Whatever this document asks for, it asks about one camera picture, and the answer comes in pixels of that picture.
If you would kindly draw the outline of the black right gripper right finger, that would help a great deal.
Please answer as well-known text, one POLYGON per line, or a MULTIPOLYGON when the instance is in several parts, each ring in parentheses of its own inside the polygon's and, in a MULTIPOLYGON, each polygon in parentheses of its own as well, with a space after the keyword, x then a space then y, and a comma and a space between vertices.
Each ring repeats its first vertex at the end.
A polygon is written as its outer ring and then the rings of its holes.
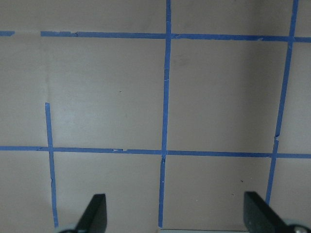
POLYGON ((250 233, 288 233, 288 225, 256 192, 244 193, 243 221, 250 233))

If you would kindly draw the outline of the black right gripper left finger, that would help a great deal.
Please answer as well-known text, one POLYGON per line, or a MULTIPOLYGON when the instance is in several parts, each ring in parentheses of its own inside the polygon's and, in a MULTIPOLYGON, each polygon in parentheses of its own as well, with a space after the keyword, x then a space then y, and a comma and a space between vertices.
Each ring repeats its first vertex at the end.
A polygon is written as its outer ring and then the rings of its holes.
POLYGON ((106 196, 95 194, 75 226, 75 230, 77 233, 104 233, 106 228, 106 196))

